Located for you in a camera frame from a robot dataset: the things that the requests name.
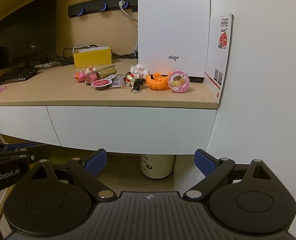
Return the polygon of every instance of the blue textured pad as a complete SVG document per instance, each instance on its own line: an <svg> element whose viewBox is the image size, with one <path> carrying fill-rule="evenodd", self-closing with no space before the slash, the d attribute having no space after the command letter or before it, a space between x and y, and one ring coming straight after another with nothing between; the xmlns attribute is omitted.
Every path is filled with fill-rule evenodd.
<svg viewBox="0 0 296 240"><path fill-rule="evenodd" d="M35 142L8 144L3 149L3 152L11 152L11 151L14 151L15 149L18 149L18 148L30 147L30 146L36 146L36 145L37 145L37 143L35 143Z"/></svg>
<svg viewBox="0 0 296 240"><path fill-rule="evenodd" d="M216 164L200 151L195 152L195 165L206 177L216 169Z"/></svg>
<svg viewBox="0 0 296 240"><path fill-rule="evenodd" d="M99 172L106 166L107 164L107 152L102 150L100 153L95 155L91 160L85 163L85 169L92 174L93 176L97 176Z"/></svg>

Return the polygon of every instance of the aigo logo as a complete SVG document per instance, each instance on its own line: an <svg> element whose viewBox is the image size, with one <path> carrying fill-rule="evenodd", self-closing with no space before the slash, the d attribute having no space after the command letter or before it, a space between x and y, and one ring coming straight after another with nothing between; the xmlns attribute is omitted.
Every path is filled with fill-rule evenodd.
<svg viewBox="0 0 296 240"><path fill-rule="evenodd" d="M179 59L179 57L171 55L168 57L169 59L172 59L173 61L176 61L177 59Z"/></svg>

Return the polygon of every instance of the red stripe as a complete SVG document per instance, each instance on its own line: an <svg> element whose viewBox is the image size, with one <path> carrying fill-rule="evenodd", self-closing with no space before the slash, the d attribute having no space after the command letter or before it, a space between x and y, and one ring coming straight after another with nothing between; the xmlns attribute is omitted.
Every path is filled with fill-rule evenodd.
<svg viewBox="0 0 296 240"><path fill-rule="evenodd" d="M215 84L215 86L218 87L218 88L220 89L220 87L217 85L217 83L216 83L215 81L213 81L213 80L211 79L211 77L208 76L208 74L207 74L206 72L205 72L205 74L206 74L206 76L209 77L209 79Z"/></svg>

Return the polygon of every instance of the silver screw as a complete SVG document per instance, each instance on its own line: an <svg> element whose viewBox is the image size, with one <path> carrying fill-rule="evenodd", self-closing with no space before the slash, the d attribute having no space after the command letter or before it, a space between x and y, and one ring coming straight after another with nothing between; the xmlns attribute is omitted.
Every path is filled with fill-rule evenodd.
<svg viewBox="0 0 296 240"><path fill-rule="evenodd" d="M189 190L186 192L186 195L189 198L200 198L202 193L199 190Z"/></svg>
<svg viewBox="0 0 296 240"><path fill-rule="evenodd" d="M102 190L98 193L100 198L111 198L113 195L114 193L111 190Z"/></svg>

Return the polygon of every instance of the triangular cutout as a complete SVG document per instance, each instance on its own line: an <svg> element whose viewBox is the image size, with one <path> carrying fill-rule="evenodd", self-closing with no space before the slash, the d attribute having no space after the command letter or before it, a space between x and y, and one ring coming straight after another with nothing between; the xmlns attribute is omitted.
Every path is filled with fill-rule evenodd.
<svg viewBox="0 0 296 240"><path fill-rule="evenodd" d="M46 178L48 178L46 169L43 166L40 166L30 179L34 180L34 179L46 179Z"/></svg>
<svg viewBox="0 0 296 240"><path fill-rule="evenodd" d="M254 173L253 173L253 178L255 179L270 179L268 174L265 172L262 166L257 165Z"/></svg>

